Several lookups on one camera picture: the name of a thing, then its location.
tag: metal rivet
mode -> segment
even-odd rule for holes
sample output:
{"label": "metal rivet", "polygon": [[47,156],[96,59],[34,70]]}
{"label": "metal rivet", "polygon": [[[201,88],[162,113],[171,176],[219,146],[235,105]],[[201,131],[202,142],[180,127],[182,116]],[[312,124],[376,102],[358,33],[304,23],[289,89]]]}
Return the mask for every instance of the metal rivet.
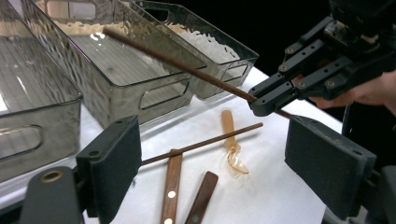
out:
{"label": "metal rivet", "polygon": [[333,82],[333,81],[327,81],[327,86],[329,86],[329,87],[333,87],[333,86],[335,86],[335,83]]}
{"label": "metal rivet", "polygon": [[199,221],[199,217],[197,215],[194,215],[192,217],[192,222],[198,222]]}
{"label": "metal rivet", "polygon": [[41,176],[40,180],[43,183],[50,183],[60,179],[64,175],[63,171],[51,171]]}
{"label": "metal rivet", "polygon": [[174,191],[169,191],[168,192],[168,197],[169,198],[175,198],[176,197],[176,193]]}
{"label": "metal rivet", "polygon": [[288,48],[288,49],[286,49],[286,52],[288,54],[292,54],[292,53],[294,53],[294,49],[293,48]]}
{"label": "metal rivet", "polygon": [[282,72],[284,72],[284,71],[287,71],[288,70],[288,67],[285,65],[285,64],[281,64],[280,66],[279,66],[279,71],[282,71]]}
{"label": "metal rivet", "polygon": [[163,224],[173,224],[172,218],[167,218]]}

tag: metal bolt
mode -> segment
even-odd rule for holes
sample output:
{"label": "metal bolt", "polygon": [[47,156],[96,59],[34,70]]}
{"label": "metal bolt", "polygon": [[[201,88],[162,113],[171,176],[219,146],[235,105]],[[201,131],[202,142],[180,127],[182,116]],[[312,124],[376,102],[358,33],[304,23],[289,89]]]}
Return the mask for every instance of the metal bolt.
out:
{"label": "metal bolt", "polygon": [[333,82],[333,81],[327,81],[327,83],[326,83],[326,85],[328,86],[328,87],[333,87],[333,86],[335,86],[335,83]]}
{"label": "metal bolt", "polygon": [[288,67],[285,65],[285,64],[281,64],[280,66],[279,66],[279,71],[281,71],[281,72],[285,72],[285,71],[287,71],[288,70]]}
{"label": "metal bolt", "polygon": [[286,52],[288,54],[292,54],[292,53],[294,53],[294,49],[293,48],[288,48],[288,49],[286,49]]}

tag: wooden handle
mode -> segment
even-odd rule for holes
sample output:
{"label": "wooden handle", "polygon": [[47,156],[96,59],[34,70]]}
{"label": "wooden handle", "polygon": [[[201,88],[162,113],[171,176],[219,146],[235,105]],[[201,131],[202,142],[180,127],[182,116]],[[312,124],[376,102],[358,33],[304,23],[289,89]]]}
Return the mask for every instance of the wooden handle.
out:
{"label": "wooden handle", "polygon": [[182,155],[171,157],[166,173],[165,192],[163,193],[163,211],[160,223],[176,223],[177,196],[180,183]]}
{"label": "wooden handle", "polygon": [[[221,111],[221,123],[225,133],[231,133],[234,130],[233,127],[233,113],[229,109],[224,109]],[[236,142],[235,136],[227,138],[224,142],[224,146],[229,150],[239,150],[240,146]]]}
{"label": "wooden handle", "polygon": [[192,204],[186,224],[199,224],[204,218],[206,208],[218,183],[219,177],[211,172],[206,172],[201,187]]}

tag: clear plastic bin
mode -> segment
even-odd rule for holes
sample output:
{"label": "clear plastic bin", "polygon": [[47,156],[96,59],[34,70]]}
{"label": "clear plastic bin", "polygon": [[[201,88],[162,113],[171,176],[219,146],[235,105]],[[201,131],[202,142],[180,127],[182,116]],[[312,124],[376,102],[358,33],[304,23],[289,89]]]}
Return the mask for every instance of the clear plastic bin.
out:
{"label": "clear plastic bin", "polygon": [[[131,0],[127,6],[202,59],[209,75],[235,87],[245,82],[259,58],[259,54],[181,5]],[[195,94],[206,99],[223,91],[201,80]]]}
{"label": "clear plastic bin", "polygon": [[[91,8],[88,17],[62,11]],[[120,1],[22,0],[29,28],[84,95],[103,128],[137,115],[139,123],[188,105],[199,79],[101,32],[109,26],[197,69],[205,63]]]}
{"label": "clear plastic bin", "polygon": [[0,2],[0,182],[79,151],[82,95]]}

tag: robotic arm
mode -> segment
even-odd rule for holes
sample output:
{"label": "robotic arm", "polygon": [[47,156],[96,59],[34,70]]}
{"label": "robotic arm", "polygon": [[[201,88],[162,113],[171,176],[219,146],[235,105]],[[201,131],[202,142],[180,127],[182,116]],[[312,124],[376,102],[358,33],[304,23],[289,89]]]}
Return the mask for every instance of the robotic arm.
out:
{"label": "robotic arm", "polygon": [[[295,99],[333,99],[396,68],[394,0],[329,0],[332,15],[324,18],[285,49],[278,72],[248,92],[249,103],[262,117]],[[299,75],[304,78],[293,84]]]}

